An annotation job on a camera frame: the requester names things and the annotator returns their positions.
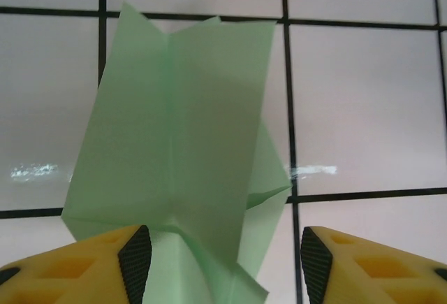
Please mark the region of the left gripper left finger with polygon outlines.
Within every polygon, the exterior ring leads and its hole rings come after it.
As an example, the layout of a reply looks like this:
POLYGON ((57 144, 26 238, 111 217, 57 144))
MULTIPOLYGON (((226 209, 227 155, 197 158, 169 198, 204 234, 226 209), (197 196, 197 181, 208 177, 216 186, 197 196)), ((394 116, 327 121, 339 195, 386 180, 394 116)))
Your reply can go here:
POLYGON ((141 303, 151 259, 147 226, 122 227, 1 267, 1 302, 141 303))

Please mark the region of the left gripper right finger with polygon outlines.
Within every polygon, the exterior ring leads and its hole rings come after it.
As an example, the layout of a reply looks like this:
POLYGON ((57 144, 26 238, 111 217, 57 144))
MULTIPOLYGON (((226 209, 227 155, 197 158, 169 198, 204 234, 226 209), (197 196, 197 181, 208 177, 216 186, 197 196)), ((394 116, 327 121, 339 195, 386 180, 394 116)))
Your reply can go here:
POLYGON ((310 303, 446 303, 446 264, 322 226, 300 247, 310 303))

